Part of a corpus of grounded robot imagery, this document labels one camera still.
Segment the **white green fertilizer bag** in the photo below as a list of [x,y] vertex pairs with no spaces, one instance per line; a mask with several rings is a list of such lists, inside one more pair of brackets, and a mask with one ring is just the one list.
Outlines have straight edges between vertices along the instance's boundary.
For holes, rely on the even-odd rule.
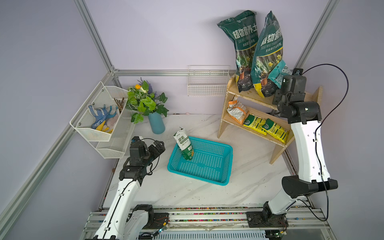
[[186,130],[180,128],[180,130],[174,134],[174,139],[176,140],[184,159],[187,161],[192,160],[194,156],[194,148]]

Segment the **dark green soil bag front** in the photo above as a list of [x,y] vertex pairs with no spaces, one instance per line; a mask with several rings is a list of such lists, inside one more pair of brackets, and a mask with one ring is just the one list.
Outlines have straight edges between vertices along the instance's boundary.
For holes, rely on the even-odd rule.
[[269,74],[283,59],[283,36],[278,19],[269,12],[254,52],[251,77],[253,86],[261,98],[272,96],[278,85],[269,80]]

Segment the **teal white fertilizer bag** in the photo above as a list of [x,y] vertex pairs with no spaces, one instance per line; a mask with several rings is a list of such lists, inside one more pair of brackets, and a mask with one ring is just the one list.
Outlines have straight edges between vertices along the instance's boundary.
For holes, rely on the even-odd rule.
[[292,75],[292,73],[292,70],[287,66],[285,61],[281,60],[269,73],[268,80],[280,89],[282,87],[284,76]]

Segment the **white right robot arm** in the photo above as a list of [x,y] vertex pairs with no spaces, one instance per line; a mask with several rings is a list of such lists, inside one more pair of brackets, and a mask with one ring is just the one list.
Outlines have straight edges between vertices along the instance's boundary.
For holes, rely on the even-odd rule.
[[286,228],[286,213],[297,201],[338,188],[338,182],[330,178],[324,160],[320,105],[305,101],[306,82],[304,76],[285,76],[278,103],[278,110],[287,118],[296,140],[299,173],[282,179],[282,189],[264,203],[262,211],[246,213],[250,228]]

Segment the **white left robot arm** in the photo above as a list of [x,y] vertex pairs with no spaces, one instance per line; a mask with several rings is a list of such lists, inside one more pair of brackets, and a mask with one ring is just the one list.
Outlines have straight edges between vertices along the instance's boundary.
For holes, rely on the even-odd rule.
[[137,240],[142,229],[153,224],[153,206],[132,208],[132,203],[144,178],[153,173],[153,161],[159,159],[166,148],[162,141],[153,140],[153,144],[147,146],[145,140],[139,136],[132,138],[130,156],[119,173],[117,192],[94,240]]

